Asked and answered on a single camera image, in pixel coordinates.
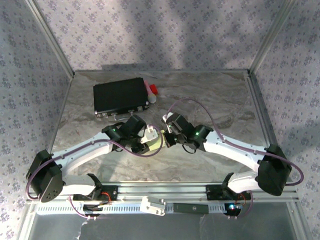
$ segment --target wall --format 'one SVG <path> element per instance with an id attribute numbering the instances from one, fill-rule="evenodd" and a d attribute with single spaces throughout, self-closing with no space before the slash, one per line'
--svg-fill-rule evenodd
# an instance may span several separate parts
<path id="1" fill-rule="evenodd" d="M 13 239 L 25 175 L 48 147 L 69 79 L 23 0 L 0 1 L 0 239 Z"/>
<path id="2" fill-rule="evenodd" d="M 248 69 L 282 3 L 37 2 L 75 71 Z"/>
<path id="3" fill-rule="evenodd" d="M 299 1 L 256 74 L 277 140 L 305 174 L 297 189 L 314 239 L 320 239 L 319 22 L 319 1 Z"/>

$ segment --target marble surface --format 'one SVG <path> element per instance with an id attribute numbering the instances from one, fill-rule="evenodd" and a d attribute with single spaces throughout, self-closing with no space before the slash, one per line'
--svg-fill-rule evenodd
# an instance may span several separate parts
<path id="1" fill-rule="evenodd" d="M 112 117 L 95 117 L 93 85 L 135 77 L 156 84 L 159 92 L 155 104 L 137 113 L 147 124 L 152 123 L 163 129 L 165 126 L 161 123 L 161 117 L 171 104 L 189 97 L 208 107 L 223 134 L 255 145 L 266 144 L 242 73 L 87 71 L 75 74 L 52 152 L 78 144 L 115 123 Z M 209 116 L 196 103 L 180 103 L 174 110 L 187 117 L 194 126 L 211 126 Z M 226 157 L 202 151 L 188 154 L 181 145 L 175 145 L 165 147 L 159 154 L 149 158 L 112 152 L 81 165 L 73 174 L 93 173 L 101 181 L 221 182 L 228 173 L 247 170 L 246 166 Z"/>

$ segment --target black box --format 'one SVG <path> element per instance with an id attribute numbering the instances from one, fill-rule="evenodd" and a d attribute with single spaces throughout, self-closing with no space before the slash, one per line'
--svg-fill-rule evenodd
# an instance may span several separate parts
<path id="1" fill-rule="evenodd" d="M 149 107 L 147 89 L 141 77 L 94 85 L 93 98 L 94 113 L 98 118 L 140 112 Z"/>

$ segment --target black case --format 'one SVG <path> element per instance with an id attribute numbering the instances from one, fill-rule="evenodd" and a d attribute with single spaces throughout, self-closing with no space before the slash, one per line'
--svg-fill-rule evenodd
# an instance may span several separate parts
<path id="1" fill-rule="evenodd" d="M 148 93 L 141 77 L 93 86 L 94 113 L 98 118 L 140 112 L 149 107 Z"/>

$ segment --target red cap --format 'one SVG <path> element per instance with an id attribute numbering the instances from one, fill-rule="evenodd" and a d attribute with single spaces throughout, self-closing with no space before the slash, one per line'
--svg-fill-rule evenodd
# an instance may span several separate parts
<path id="1" fill-rule="evenodd" d="M 150 89 L 151 89 L 151 92 L 153 92 L 154 95 L 158 94 L 158 90 L 157 90 L 156 85 L 154 85 L 154 84 L 150 85 Z"/>

